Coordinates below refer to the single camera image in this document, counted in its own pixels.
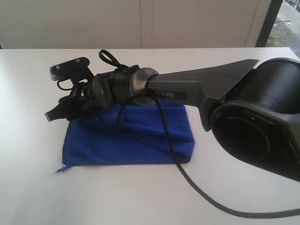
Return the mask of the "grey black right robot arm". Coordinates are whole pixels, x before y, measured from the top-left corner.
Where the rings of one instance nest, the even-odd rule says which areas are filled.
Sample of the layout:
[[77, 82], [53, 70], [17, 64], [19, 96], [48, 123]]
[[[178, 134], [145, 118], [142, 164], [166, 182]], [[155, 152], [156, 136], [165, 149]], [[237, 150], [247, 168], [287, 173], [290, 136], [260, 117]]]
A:
[[45, 115], [73, 120], [116, 103], [140, 106], [164, 100], [195, 106], [204, 130], [230, 155], [299, 181], [300, 63], [289, 58], [241, 60], [221, 66], [159, 74], [107, 60], [111, 72], [93, 75], [85, 57], [50, 68], [51, 79], [70, 80], [69, 95]]

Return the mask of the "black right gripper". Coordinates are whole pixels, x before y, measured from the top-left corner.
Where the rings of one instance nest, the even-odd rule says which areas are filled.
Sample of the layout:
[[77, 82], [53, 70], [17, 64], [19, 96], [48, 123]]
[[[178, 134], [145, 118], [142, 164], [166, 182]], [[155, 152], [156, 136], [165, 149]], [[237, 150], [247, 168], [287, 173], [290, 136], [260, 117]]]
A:
[[48, 122], [54, 120], [74, 120], [96, 113], [102, 107], [94, 96], [91, 83], [80, 82], [70, 94], [59, 99], [58, 105], [45, 113]]

